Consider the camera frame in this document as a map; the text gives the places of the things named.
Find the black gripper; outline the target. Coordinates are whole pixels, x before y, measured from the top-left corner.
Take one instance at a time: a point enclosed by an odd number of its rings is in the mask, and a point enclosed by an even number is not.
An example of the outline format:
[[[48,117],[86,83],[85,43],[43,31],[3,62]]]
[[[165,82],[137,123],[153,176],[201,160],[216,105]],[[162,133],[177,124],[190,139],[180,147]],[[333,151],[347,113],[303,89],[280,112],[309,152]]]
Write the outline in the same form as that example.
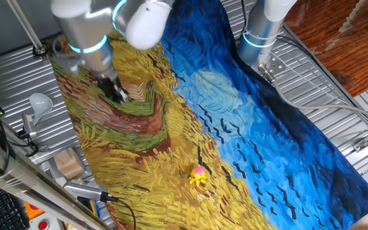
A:
[[[117,104],[122,104],[128,99],[128,92],[121,86],[116,85],[117,75],[104,75],[97,77],[97,86],[105,93],[105,95]]]

